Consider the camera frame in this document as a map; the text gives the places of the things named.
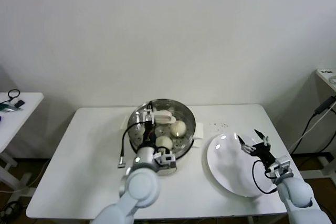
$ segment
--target white plate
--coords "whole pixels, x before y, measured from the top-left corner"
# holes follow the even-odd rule
[[[245,134],[239,133],[239,136],[248,145],[256,144],[255,140]],[[258,159],[241,150],[236,133],[214,137],[207,150],[207,162],[215,179],[227,190],[244,197],[263,194],[252,178],[252,166]],[[264,172],[262,162],[258,162],[254,168],[256,182],[262,190],[270,191],[272,182],[265,177]]]

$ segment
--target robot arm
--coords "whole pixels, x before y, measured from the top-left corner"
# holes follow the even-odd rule
[[[159,197],[160,185],[157,172],[160,167],[176,167],[175,155],[166,150],[158,152],[155,136],[155,119],[150,102],[143,115],[145,132],[143,141],[133,160],[133,166],[128,168],[122,178],[119,191],[120,199],[116,204],[105,207],[92,224],[131,224],[134,214],[139,208],[152,205]],[[118,167],[124,167],[123,159]]]
[[[331,224],[325,212],[321,211],[314,198],[313,190],[303,179],[294,178],[290,168],[290,159],[286,156],[274,158],[270,152],[268,137],[255,130],[263,143],[246,145],[238,136],[242,150],[251,156],[257,156],[265,167],[265,176],[277,186],[281,201],[288,211],[291,224]]]

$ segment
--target cable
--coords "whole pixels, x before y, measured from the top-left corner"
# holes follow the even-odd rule
[[[39,177],[42,175],[42,173],[43,173],[43,171],[44,171],[44,168],[45,168],[45,166],[48,164],[49,161],[50,161],[50,159],[49,159],[49,160],[42,166],[42,169],[41,169],[40,173],[37,175],[37,177],[34,179],[34,181],[31,182],[29,185],[27,185],[27,186],[25,186],[24,188],[21,188],[21,189],[19,189],[19,190],[16,190],[16,191],[0,191],[0,193],[12,194],[12,193],[16,193],[17,191],[22,191],[22,190],[24,190],[24,189],[30,187],[30,186],[31,186],[33,183],[35,183],[35,182],[39,179]]]
[[[15,92],[15,91],[18,92],[18,94],[15,95],[15,96],[11,96],[11,93],[12,93],[12,92]],[[11,90],[9,90],[9,91],[7,92],[7,96],[8,96],[9,99],[8,99],[7,101],[0,102],[0,104],[5,103],[5,102],[10,102],[12,99],[14,99],[14,98],[18,98],[20,94],[21,94],[21,91],[20,91],[20,90],[18,90],[18,89],[11,89]]]
[[[301,139],[303,139],[303,137],[305,136],[305,135],[307,135],[328,113],[329,113],[329,111],[331,111],[332,110],[332,108],[334,107],[336,105],[336,102],[334,102],[334,104],[326,111],[326,113],[325,114],[323,114],[323,116],[321,116],[317,121],[316,121],[316,123],[309,129],[309,130],[307,130],[306,132],[305,132],[305,134],[303,134],[297,141],[295,141],[295,143],[293,143],[292,145],[291,145],[291,147],[288,149],[289,151],[301,140]]]
[[[257,184],[257,182],[256,182],[256,179],[255,179],[255,177],[254,177],[254,167],[255,167],[255,165],[256,165],[258,162],[261,162],[261,160],[258,159],[258,160],[256,160],[256,161],[254,161],[253,166],[252,166],[252,178],[253,178],[254,184],[255,184],[256,187],[259,189],[259,191],[261,191],[263,194],[272,194],[272,193],[275,193],[275,192],[277,191],[277,188],[274,188],[274,189],[271,190],[271,191],[264,191],[264,190],[262,190],[262,189],[258,186],[258,184]]]
[[[317,200],[316,202],[329,214],[329,216],[332,218],[333,220],[333,223],[335,224],[336,223],[336,218],[334,215],[332,215],[332,213],[329,211],[328,208],[326,208],[324,205],[322,205],[321,203],[319,203]]]
[[[299,147],[299,145],[301,144],[301,141],[303,140],[303,136],[305,135],[306,130],[308,129],[308,126],[309,126],[311,120],[312,120],[315,116],[316,116],[316,114],[313,114],[313,115],[310,117],[310,119],[308,120],[308,123],[307,123],[306,127],[304,128],[303,133],[301,134],[301,140],[299,141],[299,143],[297,144],[297,146],[294,148],[294,150],[291,152],[291,154],[293,154],[293,153],[296,151],[296,149]]]
[[[23,207],[19,201],[11,201],[0,211],[0,223],[9,223],[20,216]]]
[[[334,140],[335,137],[336,137],[336,131],[334,132],[333,136],[331,137],[331,139],[329,140],[329,142],[326,144],[326,146],[325,146],[322,150],[318,151],[317,153],[321,153],[321,152],[323,152],[326,148],[328,148],[329,145],[332,143],[332,141]],[[309,157],[309,158],[307,158],[305,161],[303,161],[303,162],[298,166],[298,169],[299,169],[302,165],[304,165],[307,161],[311,160],[312,158],[313,158],[313,157]]]
[[[328,144],[327,144],[322,150],[320,150],[319,153],[320,153],[320,152],[323,152],[326,148],[329,147],[329,145],[331,144],[331,142],[334,140],[335,136],[336,136],[336,131],[334,132],[333,136],[332,136],[331,139],[329,140]]]
[[[120,156],[123,157],[124,156],[124,139],[125,139],[125,136],[126,136],[126,133],[127,131],[130,130],[130,128],[132,128],[133,126],[136,126],[137,124],[143,124],[145,122],[137,122],[137,123],[133,123],[131,124],[124,132],[124,134],[122,134],[122,142],[121,142],[121,151],[120,151]]]

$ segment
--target white table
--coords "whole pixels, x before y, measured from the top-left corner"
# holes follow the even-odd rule
[[[221,187],[205,164],[208,140],[221,132],[269,136],[275,157],[288,151],[260,105],[190,106],[204,123],[204,139],[198,140],[180,161],[178,170],[160,177],[158,200],[139,209],[136,219],[169,219],[271,215],[286,212],[278,193],[259,198],[237,196]],[[121,147],[120,126],[134,108],[82,108],[73,117],[31,199],[26,214],[31,218],[94,219],[107,205],[117,202],[120,179],[117,169]],[[126,160],[134,157],[129,141]],[[301,177],[294,163],[294,175]]]
[[[21,180],[15,178],[8,172],[11,166],[16,167],[17,163],[7,153],[4,152],[8,144],[11,142],[15,134],[20,130],[22,125],[27,121],[32,112],[40,104],[43,99],[42,93],[21,93],[20,100],[25,102],[20,108],[22,110],[15,112],[0,111],[2,117],[0,121],[0,158],[7,163],[3,168],[0,167],[0,180],[13,190],[18,190],[25,187],[29,181],[31,174],[26,173]],[[8,100],[7,93],[0,93],[0,102]],[[26,189],[13,193],[9,201],[18,200],[21,196],[32,196],[35,189]]]
[[[336,92],[336,84],[329,81],[329,78],[336,76],[336,69],[318,69],[316,74]],[[329,178],[333,181],[336,186],[336,159],[332,162],[328,162],[326,157],[320,156],[318,160],[323,165],[323,169],[320,170],[303,170],[301,175],[304,179],[314,179],[314,178]]]

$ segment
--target white side table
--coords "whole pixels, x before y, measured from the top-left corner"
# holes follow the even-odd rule
[[[316,70],[317,75],[336,92],[336,84],[329,81],[329,78],[336,76],[336,69],[318,69]],[[314,179],[314,178],[329,178],[333,181],[336,186],[336,159],[329,163],[329,161],[321,156],[318,160],[323,165],[321,170],[302,170],[300,171],[304,179]]]
[[[7,93],[0,93],[0,102],[8,99]],[[13,191],[22,189],[28,183],[31,174],[25,173],[21,180],[15,178],[8,172],[11,166],[16,167],[17,162],[13,160],[4,150],[11,142],[15,134],[20,130],[22,125],[27,121],[29,116],[33,113],[36,107],[43,99],[42,93],[21,93],[20,100],[25,102],[20,108],[22,110],[15,112],[3,112],[0,111],[2,117],[0,121],[0,159],[5,161],[7,165],[0,167],[0,180],[7,186],[13,189]],[[18,192],[12,193],[10,201],[18,200],[19,197],[31,197],[35,192],[35,188],[26,188]]]

